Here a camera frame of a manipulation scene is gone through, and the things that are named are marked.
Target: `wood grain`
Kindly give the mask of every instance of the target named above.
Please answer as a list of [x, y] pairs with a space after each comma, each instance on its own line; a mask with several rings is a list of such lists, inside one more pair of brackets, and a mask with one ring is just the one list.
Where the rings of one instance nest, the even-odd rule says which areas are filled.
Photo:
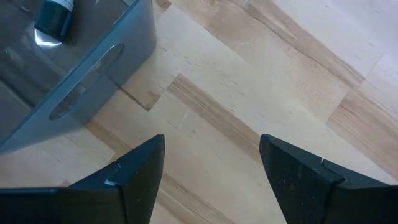
[[230, 0], [172, 0], [289, 98], [327, 121], [350, 87]]
[[176, 77], [168, 87], [168, 91], [230, 141], [235, 143], [250, 158], [261, 163], [258, 150], [260, 136], [235, 117], [232, 112], [224, 109], [182, 74]]
[[1, 187], [69, 185], [156, 134], [152, 224], [285, 223], [259, 162], [265, 133], [397, 183], [397, 60], [369, 34], [389, 29], [339, 0], [153, 2], [150, 59], [86, 128], [2, 155]]
[[398, 179], [398, 67], [385, 55], [347, 95], [328, 125]]
[[383, 53], [326, 0], [250, 0], [241, 7], [350, 87], [364, 80]]

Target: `dark wood stripe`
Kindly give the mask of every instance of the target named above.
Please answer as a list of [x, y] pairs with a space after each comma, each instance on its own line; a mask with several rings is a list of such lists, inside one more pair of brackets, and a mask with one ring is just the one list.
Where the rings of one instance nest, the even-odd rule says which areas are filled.
[[272, 15], [263, 14], [251, 3], [241, 7], [299, 52], [324, 66], [350, 88], [356, 87], [363, 82], [364, 77], [362, 74], [302, 29], [289, 15], [280, 10], [274, 2], [265, 0], [261, 4], [264, 7], [268, 7], [268, 11]]
[[163, 206], [182, 223], [233, 224], [215, 207], [189, 192], [171, 176], [163, 174], [157, 203]]
[[260, 136], [189, 79], [179, 74], [168, 91], [225, 135], [250, 158], [261, 163]]
[[398, 120], [360, 90], [349, 93], [329, 127], [398, 180]]

